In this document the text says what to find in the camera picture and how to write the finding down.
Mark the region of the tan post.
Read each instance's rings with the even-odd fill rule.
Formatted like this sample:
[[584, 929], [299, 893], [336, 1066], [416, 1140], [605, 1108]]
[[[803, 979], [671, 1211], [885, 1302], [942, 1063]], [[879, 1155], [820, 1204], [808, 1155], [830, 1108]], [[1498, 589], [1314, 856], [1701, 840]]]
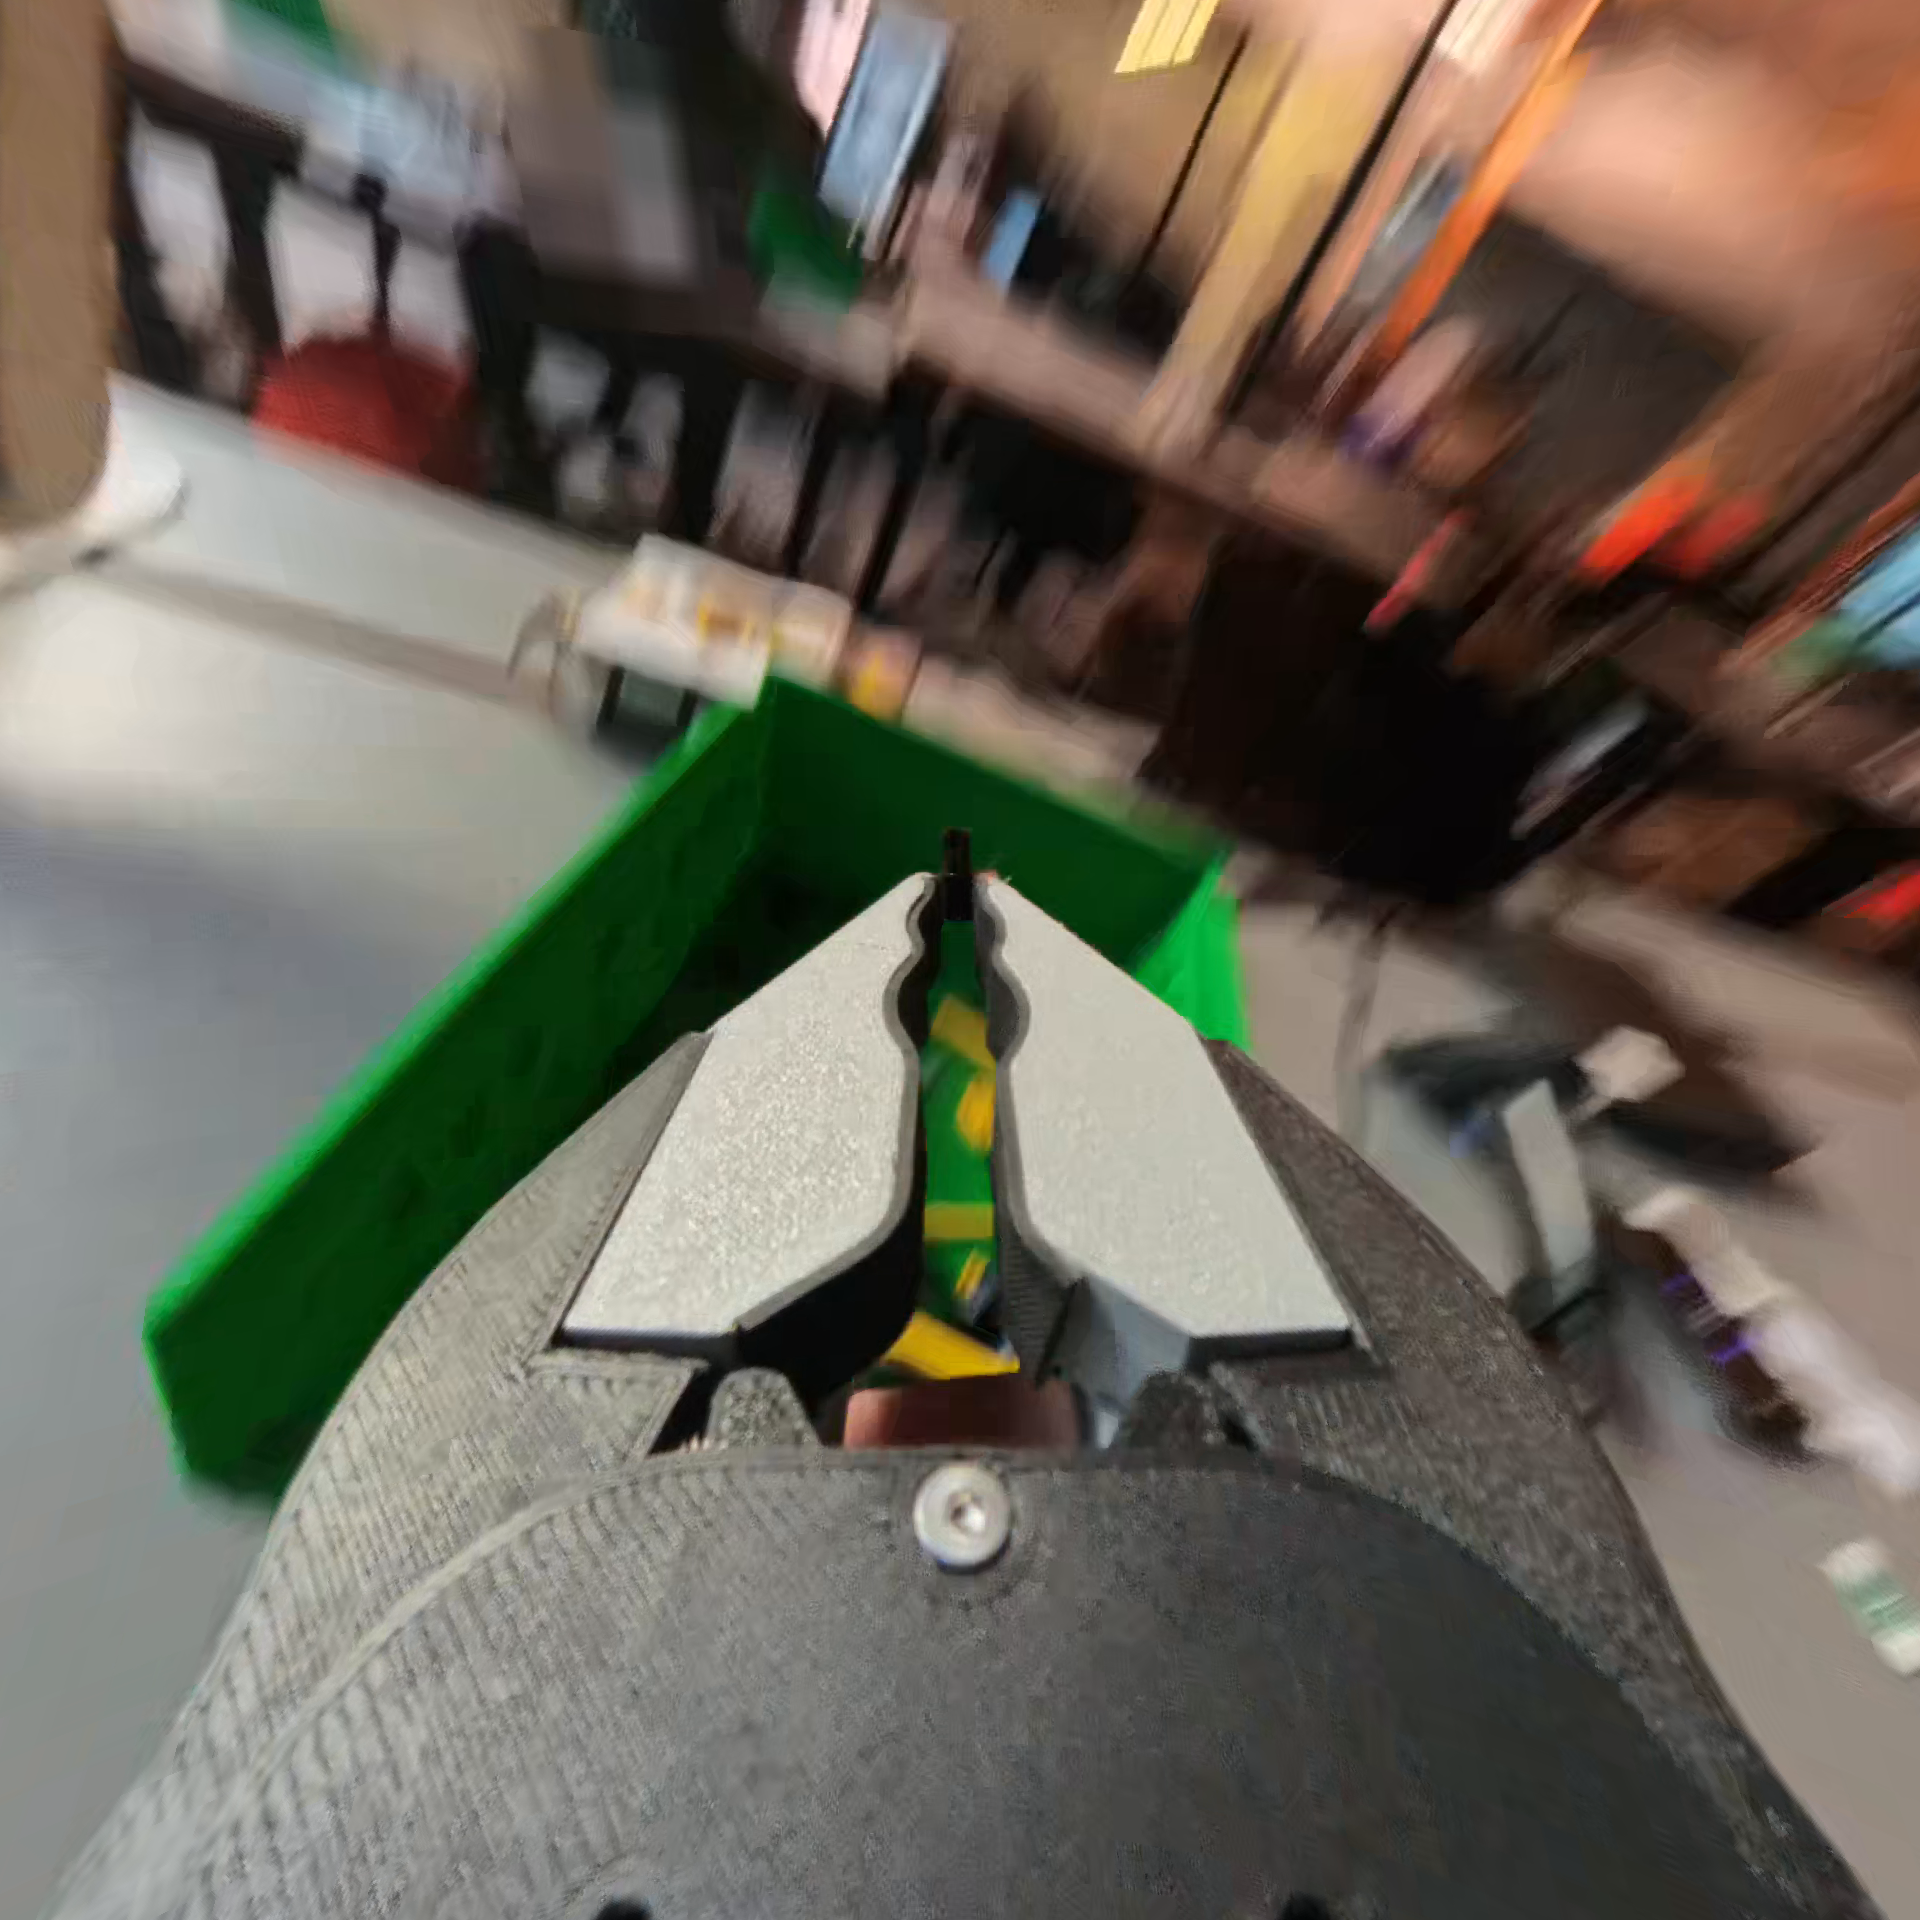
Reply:
[[4, 599], [180, 516], [180, 461], [124, 434], [109, 366], [114, 90], [105, 3], [4, 3]]

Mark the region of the grey tool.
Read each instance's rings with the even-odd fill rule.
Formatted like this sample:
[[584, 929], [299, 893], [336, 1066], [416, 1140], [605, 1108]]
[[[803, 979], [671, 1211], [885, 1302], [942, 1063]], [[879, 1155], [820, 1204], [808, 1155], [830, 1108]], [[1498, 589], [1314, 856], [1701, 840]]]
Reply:
[[1717, 1187], [1756, 1187], [1806, 1155], [1804, 1140], [1730, 1085], [1717, 1101], [1686, 1099], [1681, 1054], [1633, 1025], [1588, 1046], [1512, 1028], [1401, 1043], [1385, 1050], [1382, 1070], [1454, 1149], [1503, 1180], [1527, 1251], [1510, 1309], [1548, 1348], [1604, 1316], [1615, 1272], [1606, 1238], [1615, 1208], [1588, 1159], [1597, 1144]]

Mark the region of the red round object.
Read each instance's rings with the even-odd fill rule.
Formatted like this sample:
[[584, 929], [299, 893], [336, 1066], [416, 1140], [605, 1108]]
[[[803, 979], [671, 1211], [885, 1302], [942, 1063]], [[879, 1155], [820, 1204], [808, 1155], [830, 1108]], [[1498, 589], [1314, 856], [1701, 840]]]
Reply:
[[271, 355], [253, 396], [253, 422], [436, 487], [484, 491], [467, 366], [380, 331], [310, 332]]

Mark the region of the green plastic bin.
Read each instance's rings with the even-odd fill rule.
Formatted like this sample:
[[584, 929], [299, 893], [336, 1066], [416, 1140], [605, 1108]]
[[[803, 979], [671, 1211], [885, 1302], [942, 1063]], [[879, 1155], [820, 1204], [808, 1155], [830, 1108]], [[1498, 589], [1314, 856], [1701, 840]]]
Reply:
[[775, 683], [711, 708], [329, 1099], [148, 1300], [176, 1470], [279, 1499], [447, 1251], [671, 1043], [968, 830], [1085, 945], [1249, 1046], [1228, 843]]

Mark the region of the white box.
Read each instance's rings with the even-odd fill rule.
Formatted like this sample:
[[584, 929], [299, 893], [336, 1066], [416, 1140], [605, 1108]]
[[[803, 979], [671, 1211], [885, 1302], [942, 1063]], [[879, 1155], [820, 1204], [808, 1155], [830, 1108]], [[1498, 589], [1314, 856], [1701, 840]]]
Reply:
[[769, 681], [830, 687], [850, 636], [843, 596], [661, 535], [572, 621], [587, 660], [734, 708], [756, 708]]

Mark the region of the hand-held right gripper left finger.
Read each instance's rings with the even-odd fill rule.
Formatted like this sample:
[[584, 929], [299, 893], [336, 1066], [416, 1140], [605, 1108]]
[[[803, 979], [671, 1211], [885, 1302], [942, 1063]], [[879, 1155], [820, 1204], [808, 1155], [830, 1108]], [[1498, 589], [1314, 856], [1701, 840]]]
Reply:
[[942, 929], [942, 880], [909, 876], [697, 1034], [566, 1348], [772, 1369], [809, 1407], [885, 1354], [920, 1295]]

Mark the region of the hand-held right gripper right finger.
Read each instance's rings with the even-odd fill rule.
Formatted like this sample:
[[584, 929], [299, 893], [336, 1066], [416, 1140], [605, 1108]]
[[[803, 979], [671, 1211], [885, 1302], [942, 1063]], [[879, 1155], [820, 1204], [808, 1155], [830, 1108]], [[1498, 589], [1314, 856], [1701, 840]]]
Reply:
[[1362, 1352], [1197, 1028], [1010, 880], [976, 880], [999, 1326], [1115, 1443], [1151, 1381]]

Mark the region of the pile of lego pieces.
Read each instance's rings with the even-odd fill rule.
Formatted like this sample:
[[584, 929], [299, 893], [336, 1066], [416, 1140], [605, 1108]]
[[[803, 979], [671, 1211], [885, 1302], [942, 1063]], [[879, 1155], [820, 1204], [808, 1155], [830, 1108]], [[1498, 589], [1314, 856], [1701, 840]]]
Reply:
[[918, 1302], [859, 1384], [1015, 1377], [994, 1198], [996, 1058], [973, 929], [947, 923], [920, 1050], [923, 1203]]

